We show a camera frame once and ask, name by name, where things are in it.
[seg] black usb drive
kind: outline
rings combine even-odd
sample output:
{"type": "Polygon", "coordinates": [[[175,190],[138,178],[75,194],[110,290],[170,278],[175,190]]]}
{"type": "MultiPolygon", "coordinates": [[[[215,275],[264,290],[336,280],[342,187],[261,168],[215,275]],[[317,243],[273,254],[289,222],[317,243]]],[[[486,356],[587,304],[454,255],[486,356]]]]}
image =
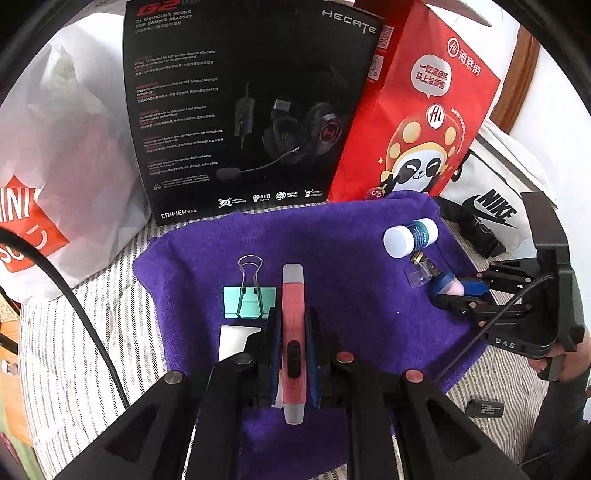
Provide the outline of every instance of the black usb drive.
{"type": "Polygon", "coordinates": [[[500,419],[505,411],[505,404],[480,399],[470,400],[466,405],[466,415],[479,419],[500,419]]]}

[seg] blue label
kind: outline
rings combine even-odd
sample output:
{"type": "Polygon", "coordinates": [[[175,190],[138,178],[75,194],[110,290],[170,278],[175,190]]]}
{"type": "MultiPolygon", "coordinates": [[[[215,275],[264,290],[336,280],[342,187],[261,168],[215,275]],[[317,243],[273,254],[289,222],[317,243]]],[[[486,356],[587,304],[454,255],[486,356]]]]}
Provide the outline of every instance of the blue label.
{"type": "Polygon", "coordinates": [[[414,238],[414,250],[425,248],[429,244],[429,230],[424,223],[415,220],[406,226],[414,238]]]}

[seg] purple towel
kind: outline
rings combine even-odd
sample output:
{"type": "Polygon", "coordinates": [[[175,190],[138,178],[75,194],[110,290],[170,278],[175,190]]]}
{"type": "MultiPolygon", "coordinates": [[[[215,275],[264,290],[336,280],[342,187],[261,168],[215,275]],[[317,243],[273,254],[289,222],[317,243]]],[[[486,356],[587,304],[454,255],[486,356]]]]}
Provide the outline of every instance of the purple towel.
{"type": "MultiPolygon", "coordinates": [[[[150,292],[169,369],[209,369],[217,361],[224,319],[223,286],[240,285],[238,259],[261,257],[261,286],[281,287],[282,267],[304,267],[306,304],[318,308],[324,330],[377,368],[418,368],[434,377],[474,335],[462,317],[433,307],[426,287],[411,288],[382,243],[391,226],[429,217],[439,239],[425,249],[441,269],[471,275],[469,259],[439,219],[428,196],[395,192],[376,202],[293,208],[192,223],[152,241],[134,262],[150,292]]],[[[448,390],[480,357],[476,345],[443,383],[448,390]]],[[[347,460],[345,415],[306,405],[301,426],[286,425],[276,408],[253,411],[243,422],[240,478],[304,480],[347,460]]]]}

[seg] hand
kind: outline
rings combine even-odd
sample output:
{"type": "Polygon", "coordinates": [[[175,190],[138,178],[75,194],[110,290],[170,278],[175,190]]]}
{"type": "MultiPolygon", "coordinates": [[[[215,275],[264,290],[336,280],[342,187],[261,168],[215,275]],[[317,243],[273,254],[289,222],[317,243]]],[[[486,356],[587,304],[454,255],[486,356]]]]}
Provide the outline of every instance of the hand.
{"type": "MultiPolygon", "coordinates": [[[[556,345],[547,356],[553,357],[562,354],[566,354],[566,357],[564,358],[558,380],[561,382],[570,382],[584,373],[589,368],[589,365],[591,365],[591,337],[589,336],[589,331],[585,330],[583,341],[577,346],[576,352],[565,352],[561,345],[556,345]]],[[[530,358],[527,362],[536,373],[540,373],[548,366],[548,361],[544,358],[540,360],[530,358]]]]}

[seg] red paper bag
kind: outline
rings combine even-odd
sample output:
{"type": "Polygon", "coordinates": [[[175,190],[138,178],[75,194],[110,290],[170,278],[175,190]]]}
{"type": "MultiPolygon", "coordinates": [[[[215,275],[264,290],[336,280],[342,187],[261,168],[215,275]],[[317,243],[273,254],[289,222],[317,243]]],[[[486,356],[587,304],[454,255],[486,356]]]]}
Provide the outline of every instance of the red paper bag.
{"type": "Polygon", "coordinates": [[[422,2],[358,0],[385,18],[329,199],[438,195],[482,125],[499,79],[422,2]]]}

